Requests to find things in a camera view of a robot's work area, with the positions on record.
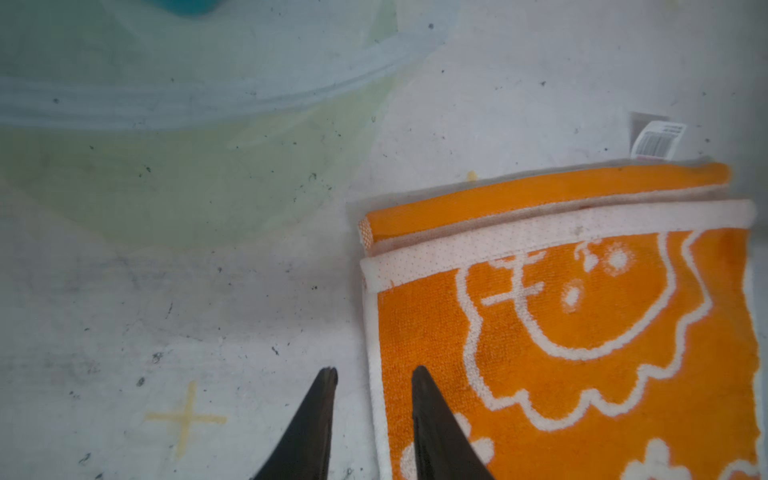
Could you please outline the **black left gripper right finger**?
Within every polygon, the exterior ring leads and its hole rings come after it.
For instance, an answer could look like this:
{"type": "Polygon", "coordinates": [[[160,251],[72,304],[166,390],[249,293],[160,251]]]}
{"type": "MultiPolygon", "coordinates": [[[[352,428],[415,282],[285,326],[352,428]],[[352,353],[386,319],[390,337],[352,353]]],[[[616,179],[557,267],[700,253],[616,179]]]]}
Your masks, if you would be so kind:
{"type": "Polygon", "coordinates": [[[425,366],[413,371],[411,385],[417,478],[491,480],[425,366]]]}

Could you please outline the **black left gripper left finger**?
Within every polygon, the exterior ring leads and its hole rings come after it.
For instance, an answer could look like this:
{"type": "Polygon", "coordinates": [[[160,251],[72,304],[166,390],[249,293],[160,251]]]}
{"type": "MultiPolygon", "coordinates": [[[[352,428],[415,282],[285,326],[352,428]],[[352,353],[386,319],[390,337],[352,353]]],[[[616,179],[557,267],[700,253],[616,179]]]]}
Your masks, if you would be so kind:
{"type": "Polygon", "coordinates": [[[322,368],[272,454],[252,479],[326,480],[338,373],[322,368]]]}

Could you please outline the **orange white lion towel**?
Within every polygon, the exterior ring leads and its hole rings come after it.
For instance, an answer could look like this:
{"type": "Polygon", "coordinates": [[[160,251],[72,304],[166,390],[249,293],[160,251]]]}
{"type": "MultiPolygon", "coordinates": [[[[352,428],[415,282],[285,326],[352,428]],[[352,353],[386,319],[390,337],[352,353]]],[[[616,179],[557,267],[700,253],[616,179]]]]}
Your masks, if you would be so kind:
{"type": "Polygon", "coordinates": [[[361,220],[381,478],[417,475],[419,366],[498,479],[766,477],[756,207],[677,141],[361,220]]]}

